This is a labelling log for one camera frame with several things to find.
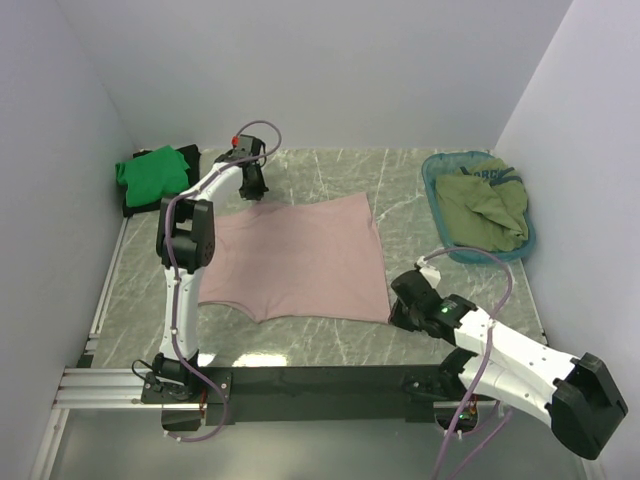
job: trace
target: pink cloth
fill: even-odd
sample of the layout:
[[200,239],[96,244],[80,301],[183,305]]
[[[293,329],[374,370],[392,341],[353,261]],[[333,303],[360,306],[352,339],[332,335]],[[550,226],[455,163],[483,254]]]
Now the pink cloth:
[[200,303],[229,305],[255,322],[288,315],[388,321],[382,246],[366,194],[258,203],[216,217],[215,230]]

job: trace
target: green cloth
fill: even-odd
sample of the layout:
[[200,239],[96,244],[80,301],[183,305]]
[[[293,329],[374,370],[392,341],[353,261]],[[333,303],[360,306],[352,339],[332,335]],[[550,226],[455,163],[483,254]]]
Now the green cloth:
[[436,178],[445,226],[457,245],[509,252],[529,238],[527,192],[518,173],[494,158]]
[[127,206],[140,207],[189,188],[188,168],[182,154],[166,146],[128,162],[117,163],[116,181],[127,186]]

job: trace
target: table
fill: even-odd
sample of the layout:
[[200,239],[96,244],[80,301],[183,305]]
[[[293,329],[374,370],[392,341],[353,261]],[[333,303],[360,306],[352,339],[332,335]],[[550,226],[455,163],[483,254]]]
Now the table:
[[[222,150],[208,150],[202,174]],[[427,149],[288,149],[264,168],[270,191],[264,201],[309,204],[366,192],[378,223],[387,283],[414,261],[441,248],[420,167]],[[218,214],[249,203],[233,195]],[[137,358],[152,360],[164,327],[165,280],[155,253],[158,212],[138,214],[126,226],[102,309],[93,368],[127,368]],[[456,293],[485,309],[502,296],[504,273],[493,265],[464,265],[446,256],[434,261],[442,296]],[[510,263],[511,298],[498,319],[546,343],[522,262]],[[389,289],[390,300],[395,300]],[[440,363],[453,349],[443,340],[395,327],[331,318],[284,317],[256,324],[223,305],[199,309],[200,360],[220,366],[413,365]]]

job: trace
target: marble tabletop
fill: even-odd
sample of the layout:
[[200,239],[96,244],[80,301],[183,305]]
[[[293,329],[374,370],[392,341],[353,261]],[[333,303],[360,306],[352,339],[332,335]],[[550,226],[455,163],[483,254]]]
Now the marble tabletop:
[[[205,151],[207,172],[221,150]],[[290,149],[274,154],[264,168],[270,191],[265,201],[309,204],[366,192],[378,223],[387,282],[410,270],[420,256],[441,248],[420,167],[434,150]],[[233,195],[216,214],[247,208]],[[165,285],[155,253],[158,212],[132,217],[124,234],[112,291],[104,308],[94,368],[127,368],[152,360],[163,331]],[[440,269],[441,295],[456,293],[490,309],[502,296],[504,273],[493,265],[463,265],[447,256]],[[498,314],[506,325],[546,342],[522,262],[510,263],[511,298]],[[389,289],[390,301],[395,300]],[[333,318],[285,317],[256,324],[223,305],[199,308],[198,338],[204,363],[224,366],[410,365],[440,363],[452,348],[424,333]]]

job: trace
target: laundry basket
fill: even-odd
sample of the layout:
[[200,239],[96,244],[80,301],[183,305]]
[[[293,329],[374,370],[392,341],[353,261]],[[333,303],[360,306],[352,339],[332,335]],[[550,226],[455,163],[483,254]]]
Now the laundry basket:
[[[436,222],[440,239],[445,248],[455,247],[449,231],[444,224],[442,218],[442,211],[438,205],[438,199],[436,196],[436,177],[438,175],[444,175],[447,173],[454,173],[460,169],[460,167],[473,167],[482,162],[485,162],[491,158],[495,158],[485,152],[455,152],[455,153],[436,153],[427,158],[422,164],[422,178],[424,179],[424,186],[427,191],[427,198],[429,199],[429,205],[431,206],[431,212],[433,213],[433,219]],[[491,252],[500,260],[510,262],[518,258],[526,257],[531,253],[536,243],[536,231],[533,228],[529,213],[524,213],[525,221],[529,227],[529,238],[522,244],[520,248],[512,250],[510,252]],[[485,257],[476,252],[451,252],[449,256],[460,263],[491,263],[491,259]]]

